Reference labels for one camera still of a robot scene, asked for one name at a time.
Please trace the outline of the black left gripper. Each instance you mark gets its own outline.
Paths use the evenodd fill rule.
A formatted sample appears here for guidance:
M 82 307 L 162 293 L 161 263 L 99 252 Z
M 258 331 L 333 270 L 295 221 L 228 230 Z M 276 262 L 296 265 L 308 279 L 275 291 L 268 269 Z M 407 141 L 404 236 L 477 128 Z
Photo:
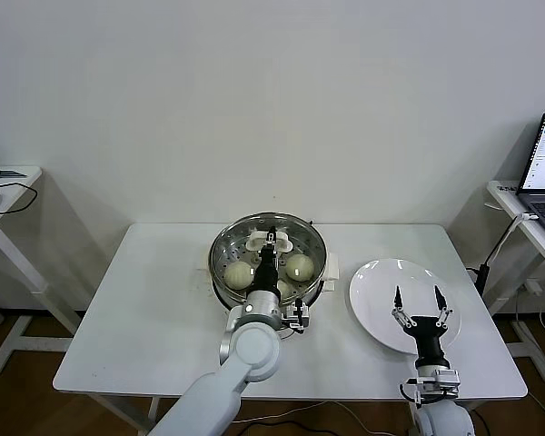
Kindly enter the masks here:
M 254 273 L 254 291 L 280 292 L 277 287 L 278 269 L 276 244 L 276 229 L 270 228 L 266 234 L 263 248 L 260 252 L 261 262 Z

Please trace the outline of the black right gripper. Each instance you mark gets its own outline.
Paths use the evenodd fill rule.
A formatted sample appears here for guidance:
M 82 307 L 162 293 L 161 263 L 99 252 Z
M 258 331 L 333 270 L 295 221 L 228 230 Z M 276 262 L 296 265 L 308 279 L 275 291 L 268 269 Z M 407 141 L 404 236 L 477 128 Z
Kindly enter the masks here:
M 434 292 L 439 310 L 438 319 L 430 316 L 410 317 L 403 310 L 401 289 L 396 286 L 391 315 L 403 331 L 414 339 L 418 355 L 416 363 L 448 363 L 441 348 L 440 337 L 448 329 L 447 321 L 453 309 L 437 285 L 434 286 Z

